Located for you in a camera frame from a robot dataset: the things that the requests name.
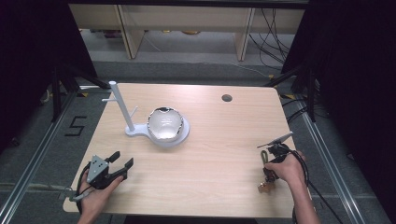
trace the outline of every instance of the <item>black hole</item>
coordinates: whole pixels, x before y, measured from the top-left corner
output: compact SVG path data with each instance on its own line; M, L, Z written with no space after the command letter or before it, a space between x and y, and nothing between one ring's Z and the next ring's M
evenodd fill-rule
M233 99L233 97L232 97L231 95L229 95L229 94L224 94L223 96L221 96L221 99L222 99L224 102L231 102L231 100Z

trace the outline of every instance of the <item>white pole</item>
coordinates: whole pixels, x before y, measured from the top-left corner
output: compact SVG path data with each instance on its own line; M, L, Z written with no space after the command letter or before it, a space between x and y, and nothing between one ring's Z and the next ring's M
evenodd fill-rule
M117 103L119 103L122 115L124 116L126 123L128 125L129 131L133 132L134 131L134 124L132 123L132 119L128 113L128 109L126 108L125 103L122 100L122 96L119 90L119 86L117 85L117 82L115 81L109 81L108 84L110 84L111 90L113 90L113 94L115 96L115 100Z

